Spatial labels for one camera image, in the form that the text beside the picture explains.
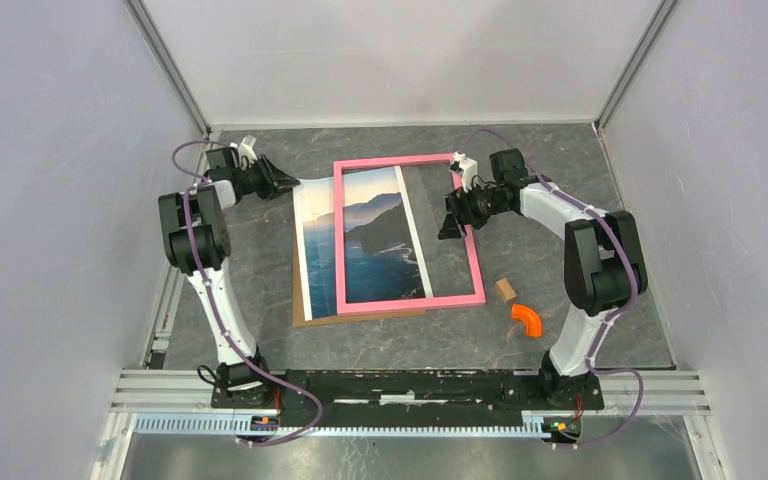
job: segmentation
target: blue water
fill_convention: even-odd
[[[310,306],[313,318],[337,314],[334,229],[305,225]],[[346,300],[349,303],[424,298],[419,266],[412,245],[391,244],[369,254],[359,242],[346,243]]]

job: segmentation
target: mountain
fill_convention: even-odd
[[[392,243],[412,246],[405,206],[399,203],[366,225],[352,228],[346,232],[346,241],[359,241],[361,248],[367,253],[380,252]]]
[[[402,203],[401,193],[382,193],[365,203],[355,203],[343,209],[343,226],[351,230],[358,225],[366,225],[383,212]],[[316,217],[313,222],[317,226],[334,225],[334,214],[326,213]]]

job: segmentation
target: small wooden block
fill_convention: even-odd
[[[516,298],[516,292],[507,278],[503,278],[496,282],[496,293],[499,294],[499,298],[505,303]]]

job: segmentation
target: metal corner post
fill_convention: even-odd
[[[152,20],[145,3],[143,0],[124,0],[124,2],[134,17],[134,21],[137,23],[140,31],[143,33],[146,43],[148,43],[149,48],[154,53],[157,63],[160,64],[160,68],[166,74],[166,78],[169,79],[169,83],[175,89],[178,98],[181,99],[181,103],[184,105],[184,109],[187,110],[187,115],[190,117],[193,125],[206,138],[211,132],[210,124],[207,123],[207,119],[201,112],[198,103],[196,103],[193,93],[187,86],[187,82],[184,81],[184,77],[181,75],[178,65],[175,64],[175,60],[172,58],[166,42],[163,41],[157,25],[154,24],[154,20]]]
[[[675,9],[679,0],[661,0],[658,4],[658,8],[655,9],[655,13],[652,15],[652,19],[649,21],[649,25],[646,26],[646,30],[643,31],[643,35],[640,37],[640,41],[637,42],[637,46],[634,48],[634,52],[631,54],[631,58],[628,59],[628,63],[625,65],[619,80],[617,80],[614,89],[608,96],[608,101],[605,106],[602,107],[602,111],[599,112],[599,116],[596,117],[596,121],[593,122],[597,129],[605,128],[605,125],[611,120],[614,112],[617,110],[622,98],[628,91],[629,85],[640,70],[640,66],[649,54],[652,45],[660,35],[661,30],[667,23],[670,15]]]

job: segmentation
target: orange curved object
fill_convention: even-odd
[[[531,308],[515,303],[511,307],[511,320],[522,322],[526,336],[533,338],[543,336],[543,322],[540,320],[540,315]]]

